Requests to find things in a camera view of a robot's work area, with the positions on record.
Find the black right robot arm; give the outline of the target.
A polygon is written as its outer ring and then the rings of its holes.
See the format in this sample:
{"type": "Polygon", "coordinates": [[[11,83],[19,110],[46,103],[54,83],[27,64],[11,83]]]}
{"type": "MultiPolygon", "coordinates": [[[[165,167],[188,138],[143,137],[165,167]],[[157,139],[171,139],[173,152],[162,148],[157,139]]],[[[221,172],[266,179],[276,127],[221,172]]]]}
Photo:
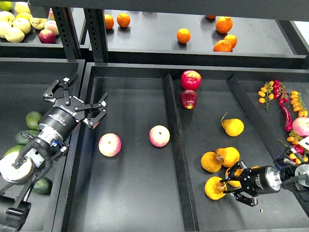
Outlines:
{"type": "Polygon", "coordinates": [[[264,194],[278,193],[281,189],[292,192],[302,203],[309,201],[309,162],[289,147],[285,153],[271,165],[248,168],[244,161],[236,162],[220,183],[240,182],[240,187],[224,190],[238,202],[248,206],[258,204],[257,197],[264,194]]]}

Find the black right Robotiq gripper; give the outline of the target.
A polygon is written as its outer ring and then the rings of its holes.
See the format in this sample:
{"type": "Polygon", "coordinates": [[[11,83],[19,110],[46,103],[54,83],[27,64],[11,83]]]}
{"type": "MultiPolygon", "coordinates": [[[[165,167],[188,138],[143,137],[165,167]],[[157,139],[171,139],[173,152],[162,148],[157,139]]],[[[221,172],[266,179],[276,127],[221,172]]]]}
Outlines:
{"type": "Polygon", "coordinates": [[[224,191],[250,207],[258,204],[258,195],[278,193],[281,189],[280,173],[275,168],[268,165],[250,169],[243,161],[236,162],[226,170],[225,182],[229,185],[241,185],[243,192],[253,196],[244,196],[240,188],[224,191]]]}

